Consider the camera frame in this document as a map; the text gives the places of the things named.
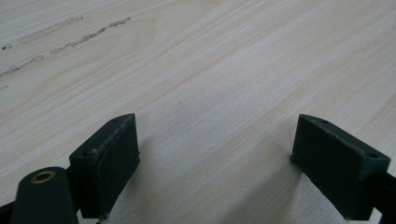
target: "wooden board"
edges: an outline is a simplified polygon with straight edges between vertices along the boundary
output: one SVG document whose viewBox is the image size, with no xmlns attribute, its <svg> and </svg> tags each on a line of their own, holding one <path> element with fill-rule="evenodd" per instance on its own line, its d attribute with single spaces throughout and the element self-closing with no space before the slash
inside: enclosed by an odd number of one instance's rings
<svg viewBox="0 0 396 224">
<path fill-rule="evenodd" d="M 0 47 L 1 204 L 127 113 L 109 223 L 347 223 L 289 162 L 300 113 L 396 159 L 393 0 L 3 0 Z"/>
</svg>

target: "wood grain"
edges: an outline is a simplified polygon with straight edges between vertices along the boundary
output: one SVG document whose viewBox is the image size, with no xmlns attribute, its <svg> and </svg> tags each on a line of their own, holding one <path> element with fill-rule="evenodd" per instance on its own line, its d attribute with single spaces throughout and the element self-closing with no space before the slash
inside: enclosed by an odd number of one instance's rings
<svg viewBox="0 0 396 224">
<path fill-rule="evenodd" d="M 1 1 L 0 202 L 136 113 L 109 223 L 347 223 L 289 162 L 297 118 L 396 159 L 395 31 L 392 0 Z"/>
</svg>

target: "clamp jaw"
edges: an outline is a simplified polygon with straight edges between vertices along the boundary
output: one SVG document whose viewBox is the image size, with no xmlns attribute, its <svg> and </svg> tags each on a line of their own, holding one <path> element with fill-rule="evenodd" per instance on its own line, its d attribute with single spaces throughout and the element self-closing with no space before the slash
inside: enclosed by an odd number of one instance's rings
<svg viewBox="0 0 396 224">
<path fill-rule="evenodd" d="M 390 158 L 324 119 L 300 115 L 290 157 L 348 220 L 396 223 L 396 178 Z"/>
<path fill-rule="evenodd" d="M 139 164 L 134 114 L 107 122 L 69 157 L 70 166 L 47 167 L 27 175 L 15 202 L 0 208 L 0 223 L 78 223 L 108 219 Z"/>
</svg>

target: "dark scratch mark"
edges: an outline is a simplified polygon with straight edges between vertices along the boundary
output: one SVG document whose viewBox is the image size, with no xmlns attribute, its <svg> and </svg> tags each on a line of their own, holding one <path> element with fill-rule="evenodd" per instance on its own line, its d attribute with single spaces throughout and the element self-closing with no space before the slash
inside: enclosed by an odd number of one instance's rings
<svg viewBox="0 0 396 224">
<path fill-rule="evenodd" d="M 63 47 L 60 47 L 60 48 L 57 48 L 57 49 L 53 49 L 53 50 L 50 51 L 50 53 L 54 54 L 54 53 L 61 52 L 62 50 L 66 49 L 69 46 L 74 48 L 75 46 L 77 46 L 77 45 L 79 45 L 81 43 L 84 43 L 84 42 L 88 41 L 89 39 L 91 39 L 93 37 L 96 37 L 97 35 L 101 34 L 107 28 L 111 28 L 111 27 L 115 27 L 115 26 L 118 26 L 118 25 L 122 25 L 122 24 L 126 23 L 127 21 L 129 21 L 130 19 L 131 19 L 131 17 L 128 17 L 128 18 L 123 19 L 121 21 L 111 22 L 107 27 L 104 27 L 104 28 L 98 30 L 95 33 L 84 35 L 80 40 L 70 42 L 70 43 L 66 44 L 65 46 L 63 46 Z"/>
<path fill-rule="evenodd" d="M 24 37 L 20 38 L 18 41 L 21 44 L 23 44 L 23 45 L 27 44 L 27 43 L 30 43 L 30 42 L 38 39 L 38 38 L 42 38 L 44 36 L 47 36 L 50 33 L 55 32 L 55 31 L 61 29 L 62 27 L 66 26 L 66 25 L 69 25 L 69 24 L 77 22 L 77 21 L 81 21 L 82 19 L 83 19 L 82 17 L 71 18 L 71 19 L 69 19 L 67 21 L 62 21 L 60 23 L 56 23 L 55 25 L 50 26 L 47 29 L 37 31 L 37 32 L 35 32 L 35 33 L 31 34 L 31 35 L 24 36 Z"/>
<path fill-rule="evenodd" d="M 10 48 L 12 48 L 12 45 L 7 44 L 7 45 L 5 45 L 4 47 L 2 47 L 1 50 L 10 49 Z"/>
<path fill-rule="evenodd" d="M 2 86 L 2 87 L 0 87 L 0 91 L 4 90 L 4 89 L 6 89 L 6 88 L 8 88 L 8 86 Z"/>
<path fill-rule="evenodd" d="M 35 62 L 40 62 L 44 60 L 44 55 L 39 55 L 39 56 L 35 56 L 33 59 L 31 59 L 29 62 L 27 63 L 23 63 L 21 65 L 18 66 L 12 66 L 10 68 L 8 68 L 5 72 L 0 73 L 0 77 L 14 73 L 16 71 L 21 70 L 22 68 L 26 67 L 29 63 L 35 63 Z"/>
</svg>

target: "black clamp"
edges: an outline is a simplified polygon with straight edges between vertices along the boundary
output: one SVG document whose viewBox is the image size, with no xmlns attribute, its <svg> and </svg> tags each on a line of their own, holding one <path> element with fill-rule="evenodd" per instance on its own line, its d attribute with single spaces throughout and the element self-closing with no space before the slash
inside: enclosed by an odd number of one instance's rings
<svg viewBox="0 0 396 224">
<path fill-rule="evenodd" d="M 324 119 L 300 115 L 290 157 L 348 220 L 396 223 L 396 178 L 390 158 Z"/>
<path fill-rule="evenodd" d="M 78 223 L 106 220 L 139 164 L 134 114 L 112 119 L 76 149 L 70 166 L 27 175 L 15 202 L 0 208 L 0 223 Z"/>
</svg>

